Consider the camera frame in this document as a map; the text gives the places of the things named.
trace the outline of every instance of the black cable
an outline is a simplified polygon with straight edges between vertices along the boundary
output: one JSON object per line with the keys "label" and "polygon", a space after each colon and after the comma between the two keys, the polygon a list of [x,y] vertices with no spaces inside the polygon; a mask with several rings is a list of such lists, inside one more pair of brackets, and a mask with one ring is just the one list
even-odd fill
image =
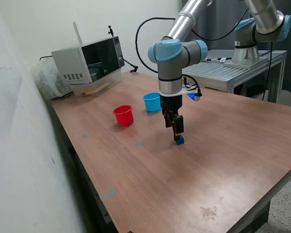
{"label": "black cable", "polygon": [[[190,75],[188,75],[188,74],[183,74],[182,76],[185,77],[185,78],[184,78],[184,85],[185,85],[186,88],[191,88],[191,87],[195,86],[194,88],[189,89],[188,91],[194,91],[194,90],[197,89],[197,90],[198,90],[198,93],[201,94],[200,86],[199,86],[199,84],[198,84],[198,82],[197,82],[197,80],[196,80],[195,78],[193,78],[192,76],[190,76]],[[192,79],[192,80],[194,81],[195,84],[193,84],[193,85],[191,85],[191,86],[187,86],[188,83],[187,83],[187,81],[186,81],[186,77]]]}
{"label": "black cable", "polygon": [[[199,34],[197,34],[193,29],[191,29],[191,31],[196,35],[198,36],[199,38],[203,39],[203,40],[208,40],[208,41],[215,41],[215,40],[220,40],[220,39],[223,39],[225,37],[227,37],[228,35],[230,35],[234,30],[235,28],[240,24],[241,20],[243,19],[244,15],[247,13],[248,9],[243,13],[241,19],[238,21],[238,23],[235,25],[235,27],[226,35],[224,36],[221,36],[220,38],[217,38],[217,39],[206,39],[202,36],[200,36]],[[136,32],[136,37],[135,37],[135,46],[136,46],[136,52],[137,52],[137,56],[140,60],[140,62],[146,67],[148,68],[149,70],[151,70],[152,72],[154,73],[158,73],[156,70],[153,70],[152,68],[150,68],[147,64],[144,63],[144,61],[142,60],[141,56],[140,56],[140,53],[139,53],[139,50],[138,50],[138,34],[139,34],[139,31],[141,29],[141,27],[151,21],[151,20],[155,20],[155,19],[161,19],[161,20],[175,20],[175,18],[167,18],[167,17],[153,17],[153,18],[149,18],[147,19],[146,21],[142,22],[142,24],[139,25],[138,29],[137,29],[137,32]]]}
{"label": "black cable", "polygon": [[269,64],[269,66],[268,66],[267,78],[266,78],[266,82],[265,82],[265,86],[264,86],[264,93],[263,93],[263,98],[262,98],[262,100],[264,100],[265,92],[266,92],[266,88],[267,88],[267,83],[268,83],[268,79],[269,79],[269,77],[270,77],[270,73],[271,73],[272,54],[273,54],[273,43],[271,42],[270,64]]}
{"label": "black cable", "polygon": [[130,71],[131,73],[132,72],[137,72],[137,70],[139,69],[138,66],[133,65],[132,63],[126,61],[125,59],[123,59],[123,60],[124,60],[124,62],[128,63],[131,67],[133,67],[133,69]]}
{"label": "black cable", "polygon": [[144,61],[142,60],[142,58],[141,58],[141,56],[140,56],[140,54],[139,54],[139,50],[138,50],[138,34],[139,34],[139,31],[140,31],[141,27],[142,27],[145,23],[147,23],[147,22],[149,22],[149,21],[151,21],[151,20],[155,20],[155,19],[175,20],[175,18],[164,18],[164,17],[153,17],[153,18],[149,18],[149,19],[147,19],[147,20],[144,21],[142,24],[140,24],[139,27],[138,27],[138,29],[137,29],[136,37],[135,37],[135,46],[136,46],[137,56],[138,56],[140,62],[141,62],[141,63],[142,63],[146,68],[148,68],[149,70],[151,70],[152,72],[154,72],[154,73],[158,73],[156,70],[153,70],[152,68],[148,67],[148,66],[146,65],[146,63],[144,63]]}
{"label": "black cable", "polygon": [[41,59],[43,59],[43,58],[47,58],[47,57],[52,57],[52,56],[40,57],[40,60],[39,60],[39,61],[41,61]]}
{"label": "black cable", "polygon": [[199,38],[201,38],[201,39],[203,39],[203,40],[208,40],[208,41],[221,40],[221,39],[227,37],[228,35],[230,35],[230,34],[231,34],[231,33],[232,33],[236,28],[237,28],[237,26],[240,24],[240,22],[242,21],[244,15],[247,13],[248,10],[249,10],[249,9],[245,10],[245,12],[243,13],[241,19],[238,21],[238,23],[235,25],[235,27],[234,27],[234,28],[233,28],[229,33],[227,33],[227,34],[225,34],[224,36],[221,36],[221,37],[219,37],[219,38],[217,38],[217,39],[206,39],[206,38],[200,36],[199,34],[197,34],[194,30],[191,30],[191,31],[192,31],[196,36],[198,36]]}

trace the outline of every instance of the floor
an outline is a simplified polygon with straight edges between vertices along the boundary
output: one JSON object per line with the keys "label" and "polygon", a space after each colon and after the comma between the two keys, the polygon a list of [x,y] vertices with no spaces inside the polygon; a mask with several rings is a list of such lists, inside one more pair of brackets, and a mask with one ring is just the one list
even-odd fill
{"label": "floor", "polygon": [[[281,104],[291,106],[291,93],[282,91]],[[291,181],[272,199],[268,223],[257,233],[290,233],[291,232]]]}

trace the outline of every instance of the blue tape mark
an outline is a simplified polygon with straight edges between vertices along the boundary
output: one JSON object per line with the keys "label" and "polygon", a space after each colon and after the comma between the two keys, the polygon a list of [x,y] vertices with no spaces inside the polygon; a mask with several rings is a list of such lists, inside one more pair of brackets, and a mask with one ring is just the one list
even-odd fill
{"label": "blue tape mark", "polygon": [[109,192],[105,193],[104,195],[100,196],[101,200],[105,200],[115,194],[115,190],[111,189]]}

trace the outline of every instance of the blue joint cap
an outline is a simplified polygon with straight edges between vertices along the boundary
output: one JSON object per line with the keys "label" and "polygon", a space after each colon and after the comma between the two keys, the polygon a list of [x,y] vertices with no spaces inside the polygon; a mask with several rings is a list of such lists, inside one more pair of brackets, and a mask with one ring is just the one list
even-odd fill
{"label": "blue joint cap", "polygon": [[254,18],[248,18],[240,21],[238,26],[235,28],[235,32],[237,32],[239,29],[243,28],[244,26],[247,26],[248,24],[253,23],[255,20]]}
{"label": "blue joint cap", "polygon": [[208,55],[208,47],[206,43],[202,40],[196,40],[196,42],[198,43],[200,47],[200,60],[204,61]]}
{"label": "blue joint cap", "polygon": [[149,60],[151,62],[153,62],[153,63],[157,63],[157,61],[155,59],[155,55],[154,55],[154,47],[155,47],[155,45],[150,46],[148,51],[147,51],[147,56],[148,56]]}
{"label": "blue joint cap", "polygon": [[156,44],[156,60],[164,62],[177,57],[182,51],[180,40],[162,40]]}
{"label": "blue joint cap", "polygon": [[177,144],[177,145],[184,144],[184,138],[183,138],[182,135],[180,135],[180,139],[176,141],[176,144]]}
{"label": "blue joint cap", "polygon": [[287,38],[290,31],[290,27],[291,27],[291,16],[286,15],[277,41],[284,41]]}

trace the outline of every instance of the blue block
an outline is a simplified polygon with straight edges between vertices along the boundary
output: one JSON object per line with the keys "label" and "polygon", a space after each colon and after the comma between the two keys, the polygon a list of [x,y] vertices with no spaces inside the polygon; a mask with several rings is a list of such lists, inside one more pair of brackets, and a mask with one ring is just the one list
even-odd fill
{"label": "blue block", "polygon": [[182,137],[182,135],[180,135],[180,139],[176,141],[177,145],[181,145],[184,144],[184,138]]}

